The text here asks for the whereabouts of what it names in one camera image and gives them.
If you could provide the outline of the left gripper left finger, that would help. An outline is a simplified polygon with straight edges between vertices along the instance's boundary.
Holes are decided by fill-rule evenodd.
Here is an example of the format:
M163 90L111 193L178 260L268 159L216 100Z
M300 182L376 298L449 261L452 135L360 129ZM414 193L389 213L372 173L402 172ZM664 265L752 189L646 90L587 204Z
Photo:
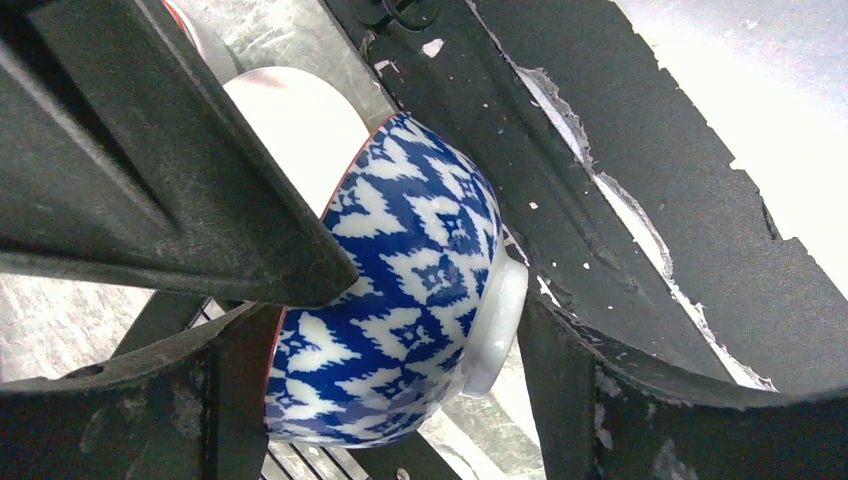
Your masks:
M1 268L295 307L358 277L159 1L2 3Z

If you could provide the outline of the blue white patterned bowl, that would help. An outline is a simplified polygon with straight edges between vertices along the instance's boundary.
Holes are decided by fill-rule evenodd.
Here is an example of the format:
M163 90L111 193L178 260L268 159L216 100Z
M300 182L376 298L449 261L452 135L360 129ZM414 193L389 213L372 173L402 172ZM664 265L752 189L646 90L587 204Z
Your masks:
M224 88L359 272L324 307L284 309L265 394L270 437L377 447L455 395L485 396L516 337L528 270L506 252L477 166L407 112L367 128L300 69L261 67Z

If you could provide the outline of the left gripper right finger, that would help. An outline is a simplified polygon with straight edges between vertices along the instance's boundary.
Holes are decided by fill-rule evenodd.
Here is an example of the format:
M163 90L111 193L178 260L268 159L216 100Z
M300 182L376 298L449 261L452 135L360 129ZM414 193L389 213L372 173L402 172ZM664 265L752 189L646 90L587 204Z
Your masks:
M60 379L1 387L5 479L256 479L281 323L245 304Z

